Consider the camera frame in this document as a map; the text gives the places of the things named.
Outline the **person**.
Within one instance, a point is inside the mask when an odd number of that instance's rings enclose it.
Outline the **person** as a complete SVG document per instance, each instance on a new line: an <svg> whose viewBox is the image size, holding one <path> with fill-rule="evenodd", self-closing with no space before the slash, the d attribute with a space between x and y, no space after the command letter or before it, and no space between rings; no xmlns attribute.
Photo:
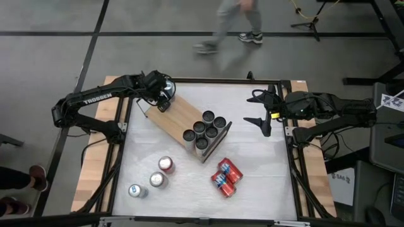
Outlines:
<svg viewBox="0 0 404 227"><path fill-rule="evenodd" d="M250 11L241 10L239 0L223 0L217 11L218 29L211 40L206 40L203 42L215 44L219 50L219 45L225 39L240 14L244 14L249 21L251 26L251 30L249 32L263 34L259 0L255 0L254 6Z"/></svg>
<svg viewBox="0 0 404 227"><path fill-rule="evenodd" d="M0 190L32 188L34 179L28 173L0 166Z"/></svg>

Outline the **gray cabinet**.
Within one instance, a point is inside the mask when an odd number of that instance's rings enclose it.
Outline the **gray cabinet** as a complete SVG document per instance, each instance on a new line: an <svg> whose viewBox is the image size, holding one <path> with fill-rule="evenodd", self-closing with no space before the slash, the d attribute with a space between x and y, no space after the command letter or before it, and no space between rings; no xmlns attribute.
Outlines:
<svg viewBox="0 0 404 227"><path fill-rule="evenodd" d="M404 175L404 148L385 142L385 139L404 133L404 110L381 107L376 124L371 127L370 161L381 168Z"/></svg>

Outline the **black-topped beverage can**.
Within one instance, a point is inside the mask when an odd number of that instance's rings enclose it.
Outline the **black-topped beverage can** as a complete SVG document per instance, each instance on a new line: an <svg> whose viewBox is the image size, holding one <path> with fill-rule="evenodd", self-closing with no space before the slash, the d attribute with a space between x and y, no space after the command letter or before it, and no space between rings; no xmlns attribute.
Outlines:
<svg viewBox="0 0 404 227"><path fill-rule="evenodd" d="M193 152L195 150L196 133L191 129L187 129L183 132L182 138L186 151Z"/></svg>

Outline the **person's shoe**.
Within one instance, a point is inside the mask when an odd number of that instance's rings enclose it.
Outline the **person's shoe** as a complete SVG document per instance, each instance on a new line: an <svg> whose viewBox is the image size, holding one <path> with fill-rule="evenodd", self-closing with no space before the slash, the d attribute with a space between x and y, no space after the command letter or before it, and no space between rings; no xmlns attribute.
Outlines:
<svg viewBox="0 0 404 227"><path fill-rule="evenodd" d="M199 54L215 54L218 47L215 44L201 42L193 45L194 50Z"/></svg>
<svg viewBox="0 0 404 227"><path fill-rule="evenodd" d="M3 197L0 199L0 217L16 214L24 215L30 211L30 206L18 201L14 197Z"/></svg>
<svg viewBox="0 0 404 227"><path fill-rule="evenodd" d="M239 40L241 42L245 43L252 43L256 45L261 45L263 43L263 34L262 33L253 33L253 32L246 32L246 33L241 33L238 36Z"/></svg>
<svg viewBox="0 0 404 227"><path fill-rule="evenodd" d="M46 178L46 170L40 165L33 165L29 169L30 176L34 179L32 188L44 192L47 190L49 183Z"/></svg>

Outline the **black chair leg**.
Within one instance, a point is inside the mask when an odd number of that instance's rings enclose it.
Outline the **black chair leg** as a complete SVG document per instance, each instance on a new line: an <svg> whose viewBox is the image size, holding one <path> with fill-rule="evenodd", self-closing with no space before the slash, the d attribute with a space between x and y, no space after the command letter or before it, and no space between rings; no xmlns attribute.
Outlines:
<svg viewBox="0 0 404 227"><path fill-rule="evenodd" d="M3 144L10 144L17 147L22 147L24 142L14 139L12 137L6 136L4 134L0 134L0 146Z"/></svg>

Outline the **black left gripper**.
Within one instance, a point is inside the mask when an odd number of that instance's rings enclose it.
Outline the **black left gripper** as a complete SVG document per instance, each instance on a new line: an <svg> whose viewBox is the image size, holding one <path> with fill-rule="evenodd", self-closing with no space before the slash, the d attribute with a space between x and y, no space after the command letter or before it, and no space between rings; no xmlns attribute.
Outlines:
<svg viewBox="0 0 404 227"><path fill-rule="evenodd" d="M169 100L163 92L166 86L166 80L172 81L172 78L157 70L147 74L143 80L146 88L143 93L143 99L150 105L157 106L160 112L165 112L171 105L170 100L172 98Z"/></svg>

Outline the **black desk leg frame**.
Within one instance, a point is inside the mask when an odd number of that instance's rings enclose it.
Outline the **black desk leg frame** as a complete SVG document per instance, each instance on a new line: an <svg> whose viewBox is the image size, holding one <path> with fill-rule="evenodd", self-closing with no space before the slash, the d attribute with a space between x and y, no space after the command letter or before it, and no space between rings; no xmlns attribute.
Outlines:
<svg viewBox="0 0 404 227"><path fill-rule="evenodd" d="M385 32L385 35L392 43L395 49L395 55L399 58L400 62L378 78L343 78L343 84L355 86L372 86L374 83L398 83L402 81L402 79L397 79L396 77L399 76L401 73L404 73L404 52L401 52L398 42L396 41L396 38L393 35L388 22L386 21L381 10L376 4L376 0L366 1L372 5L373 10L375 11L378 20Z"/></svg>

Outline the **black metal table frame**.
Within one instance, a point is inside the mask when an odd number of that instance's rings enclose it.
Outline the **black metal table frame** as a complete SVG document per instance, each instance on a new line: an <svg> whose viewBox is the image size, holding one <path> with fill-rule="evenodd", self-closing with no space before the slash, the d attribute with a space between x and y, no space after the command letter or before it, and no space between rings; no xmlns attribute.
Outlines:
<svg viewBox="0 0 404 227"><path fill-rule="evenodd" d="M215 78L175 78L177 83L191 84L265 84L265 79L215 79ZM99 104L96 117L101 120L110 120L113 117L120 121L129 120L129 107L131 102L127 100L119 101L113 98ZM292 150L293 161L300 171L307 186L312 190L316 199L324 209L333 217L336 216L336 209L331 193L330 183L326 174L326 165L323 161L323 154L319 149L319 139L313 140L312 144L306 148L295 148ZM72 211L81 209L88 199L95 193L107 172L111 169L113 162L119 153L119 148L115 145L108 145L101 140L100 136L92 135L89 139L89 153L84 157L84 167L81 169L78 185L71 206ZM115 196L115 186L118 177L114 176L102 192L99 200L90 209L90 212L109 212L112 210L112 203ZM292 180L293 186L298 188L297 195L297 217L300 219L320 219L320 215L296 179ZM212 227L216 224L254 224L251 219L226 219L226 218L150 218L151 222L194 224L199 226Z"/></svg>

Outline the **gray storage box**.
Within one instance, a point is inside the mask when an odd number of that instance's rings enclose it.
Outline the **gray storage box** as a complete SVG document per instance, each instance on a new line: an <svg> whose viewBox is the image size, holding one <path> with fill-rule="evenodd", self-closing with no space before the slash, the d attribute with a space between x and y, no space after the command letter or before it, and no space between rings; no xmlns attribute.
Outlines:
<svg viewBox="0 0 404 227"><path fill-rule="evenodd" d="M365 223L365 209L379 209L389 226L404 227L404 221L390 213L395 174L376 165L358 161L355 166L353 220Z"/></svg>

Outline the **silver-topped beverage can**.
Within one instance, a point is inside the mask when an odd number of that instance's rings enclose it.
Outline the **silver-topped beverage can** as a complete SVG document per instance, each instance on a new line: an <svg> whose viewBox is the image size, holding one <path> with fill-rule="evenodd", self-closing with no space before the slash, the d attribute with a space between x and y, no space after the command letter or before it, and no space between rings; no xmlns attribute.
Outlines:
<svg viewBox="0 0 404 227"><path fill-rule="evenodd" d="M162 172L154 172L150 175L149 183L152 187L164 189L168 186L169 180Z"/></svg>

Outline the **silver blue slim can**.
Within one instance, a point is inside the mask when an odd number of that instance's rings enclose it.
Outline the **silver blue slim can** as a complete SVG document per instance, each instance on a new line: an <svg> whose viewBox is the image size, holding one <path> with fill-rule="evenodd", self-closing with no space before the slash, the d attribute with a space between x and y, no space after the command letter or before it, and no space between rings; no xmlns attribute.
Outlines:
<svg viewBox="0 0 404 227"><path fill-rule="evenodd" d="M128 194L134 198L145 198L148 195L148 189L139 184L132 184L128 188Z"/></svg>

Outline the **white box with print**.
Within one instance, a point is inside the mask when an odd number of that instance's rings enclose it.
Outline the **white box with print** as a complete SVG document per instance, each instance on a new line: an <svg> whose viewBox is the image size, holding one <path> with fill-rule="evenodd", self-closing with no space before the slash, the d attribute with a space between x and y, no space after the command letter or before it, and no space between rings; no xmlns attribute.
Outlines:
<svg viewBox="0 0 404 227"><path fill-rule="evenodd" d="M355 170L347 168L328 174L331 193L335 202L353 206Z"/></svg>

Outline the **light blue silver energy can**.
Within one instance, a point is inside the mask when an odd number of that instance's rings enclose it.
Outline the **light blue silver energy can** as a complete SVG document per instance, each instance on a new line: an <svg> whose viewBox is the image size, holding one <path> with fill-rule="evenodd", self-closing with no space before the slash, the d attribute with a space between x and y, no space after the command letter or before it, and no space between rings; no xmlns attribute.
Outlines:
<svg viewBox="0 0 404 227"><path fill-rule="evenodd" d="M170 81L170 80L166 80L166 86L164 88L164 94L165 96L170 100L171 98L174 97L174 93L175 93L175 83Z"/></svg>

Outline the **white printed label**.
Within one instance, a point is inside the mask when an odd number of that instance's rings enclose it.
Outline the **white printed label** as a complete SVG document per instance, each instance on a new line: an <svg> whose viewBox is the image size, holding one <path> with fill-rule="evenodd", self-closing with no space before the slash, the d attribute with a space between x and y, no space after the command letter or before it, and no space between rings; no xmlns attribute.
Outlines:
<svg viewBox="0 0 404 227"><path fill-rule="evenodd" d="M399 112L404 112L404 90L397 95L382 94L380 107L387 107Z"/></svg>

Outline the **wooden shelf black metal frame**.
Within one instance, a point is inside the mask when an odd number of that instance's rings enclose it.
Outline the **wooden shelf black metal frame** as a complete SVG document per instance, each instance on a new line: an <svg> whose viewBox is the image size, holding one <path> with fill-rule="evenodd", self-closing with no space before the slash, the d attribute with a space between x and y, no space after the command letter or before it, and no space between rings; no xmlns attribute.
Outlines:
<svg viewBox="0 0 404 227"><path fill-rule="evenodd" d="M146 118L159 126L159 128L164 130L168 135L179 142L185 149L184 141L182 138L183 132L187 129L193 130L193 124L195 122L203 121L203 112L192 106L183 97L177 95L176 86L174 97L170 100L170 102L171 105L165 112L160 112L157 106L151 106L143 113ZM195 157L197 157L200 162L204 163L214 152L217 146L221 143L221 141L226 137L231 126L232 122L227 121L227 125L221 132L218 133L218 136L215 138L215 140L208 140L208 148L203 154L202 158L199 158L196 155L196 150L194 150L193 152L187 152L195 155Z"/></svg>

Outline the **black tripod stand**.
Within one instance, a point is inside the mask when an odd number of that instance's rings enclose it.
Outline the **black tripod stand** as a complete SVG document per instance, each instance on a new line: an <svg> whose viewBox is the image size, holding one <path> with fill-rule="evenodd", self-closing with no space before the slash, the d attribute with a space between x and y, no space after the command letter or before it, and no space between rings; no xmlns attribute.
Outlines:
<svg viewBox="0 0 404 227"><path fill-rule="evenodd" d="M318 34L318 31L316 29L316 23L318 22L319 18L318 16L321 14L323 8L325 7L325 2L322 3L321 7L318 9L318 12L316 13L316 15L310 20L310 22L305 22L305 23L295 23L295 24L291 24L290 27L291 28L297 28L297 27L306 27L308 28L310 31L312 31L313 37L317 42L320 42L320 37Z"/></svg>

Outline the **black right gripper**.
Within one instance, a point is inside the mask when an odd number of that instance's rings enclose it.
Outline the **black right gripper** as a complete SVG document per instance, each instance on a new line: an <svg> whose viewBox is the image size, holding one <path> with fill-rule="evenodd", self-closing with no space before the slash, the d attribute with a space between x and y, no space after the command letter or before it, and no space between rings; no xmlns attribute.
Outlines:
<svg viewBox="0 0 404 227"><path fill-rule="evenodd" d="M262 94L258 96L252 96L246 100L250 103L262 103L266 109L266 116L263 120L262 118L250 118L244 117L243 119L249 123L258 126L265 137L271 136L271 114L280 112L282 100L276 93L276 88L274 85L269 85Z"/></svg>

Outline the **red Fanta strawberry can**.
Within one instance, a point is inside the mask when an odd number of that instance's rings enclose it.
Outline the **red Fanta strawberry can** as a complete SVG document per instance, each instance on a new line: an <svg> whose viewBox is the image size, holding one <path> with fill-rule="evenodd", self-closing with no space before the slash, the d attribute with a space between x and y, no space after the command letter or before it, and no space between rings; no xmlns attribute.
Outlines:
<svg viewBox="0 0 404 227"><path fill-rule="evenodd" d="M236 165L228 158L224 158L218 163L218 169L222 171L233 184L238 183L244 176Z"/></svg>
<svg viewBox="0 0 404 227"><path fill-rule="evenodd" d="M168 175L175 172L175 164L170 156L161 157L158 161L158 167Z"/></svg>
<svg viewBox="0 0 404 227"><path fill-rule="evenodd" d="M221 171L214 173L211 176L211 181L225 198L232 197L236 193L236 187Z"/></svg>

